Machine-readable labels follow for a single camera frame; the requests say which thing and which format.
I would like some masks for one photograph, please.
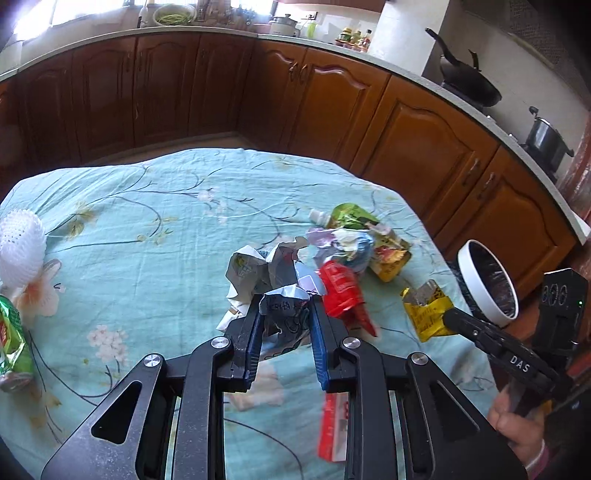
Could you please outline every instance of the white wall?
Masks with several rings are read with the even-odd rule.
[[[576,151],[589,116],[581,98],[535,53],[511,36],[472,14],[460,11],[459,15],[459,20],[450,19],[454,27],[448,28],[447,35],[442,36],[452,53],[462,61],[472,64],[468,49],[477,52],[482,73],[501,92],[502,100],[486,113],[504,131],[524,142],[533,124],[528,108],[534,105],[540,109],[539,115],[561,133],[569,148]],[[434,52],[431,60],[435,59],[437,67],[428,65],[424,76],[440,83],[441,50],[436,47]],[[571,161],[565,155],[557,172],[559,178]]]
[[[318,12],[316,17],[316,30],[314,40],[334,43],[333,40],[339,36],[344,28],[350,27],[353,31],[361,30],[364,34],[367,30],[375,32],[378,25],[379,13],[361,10],[359,8],[336,7],[334,5],[315,4],[279,4],[277,5],[276,16],[282,17],[291,14],[294,20],[300,22],[311,12]],[[302,37],[306,35],[307,27],[302,31]]]
[[[449,0],[395,0],[384,5],[369,54],[418,75],[423,74]]]

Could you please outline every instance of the window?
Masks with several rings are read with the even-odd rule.
[[[232,8],[242,7],[247,10],[252,9],[261,15],[269,15],[273,0],[232,0],[230,4]]]
[[[52,25],[89,14],[108,12],[123,5],[124,0],[41,0],[18,20],[14,33],[17,40],[29,40],[38,37]]]

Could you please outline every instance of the white crocheted ball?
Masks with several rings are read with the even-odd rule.
[[[43,267],[46,236],[41,219],[30,210],[13,210],[0,221],[0,280],[25,287]]]

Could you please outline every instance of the yellow snack wrapper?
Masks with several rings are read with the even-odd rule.
[[[411,253],[386,236],[374,236],[375,246],[369,267],[383,282],[391,281],[408,263]]]
[[[405,288],[402,291],[401,296],[403,299],[409,290],[410,288]],[[426,342],[435,336],[456,334],[443,324],[443,314],[453,307],[453,303],[439,287],[437,287],[427,305],[413,305],[404,300],[402,304],[421,342]]]

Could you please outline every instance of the trash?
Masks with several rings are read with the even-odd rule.
[[[400,295],[421,342],[434,336],[456,334],[443,324],[443,314],[453,307],[453,303],[435,280],[427,280],[417,289],[405,288]]]
[[[367,231],[374,239],[369,267],[383,282],[389,282],[396,277],[411,259],[410,243],[398,236],[390,226],[354,203],[337,205],[330,215],[312,210],[310,220],[329,229]]]
[[[245,246],[234,252],[226,278],[230,281],[230,309],[217,329],[225,332],[230,322],[246,316],[252,298],[262,294],[259,311],[265,315],[261,359],[265,360],[297,348],[308,337],[310,293],[324,295],[319,276],[298,260],[298,250],[308,245],[297,236],[279,243],[271,252]]]
[[[0,296],[0,389],[20,390],[33,379],[33,358],[18,310]]]
[[[349,393],[327,393],[324,398],[318,456],[328,462],[347,458]]]
[[[355,273],[349,267],[329,260],[320,267],[319,276],[327,292],[322,299],[326,314],[340,318],[347,328],[359,324],[370,335],[377,337],[378,329],[365,310]]]
[[[318,247],[314,256],[318,268],[328,260],[335,260],[361,274],[367,269],[374,250],[374,239],[364,230],[312,229],[306,237],[311,245]]]

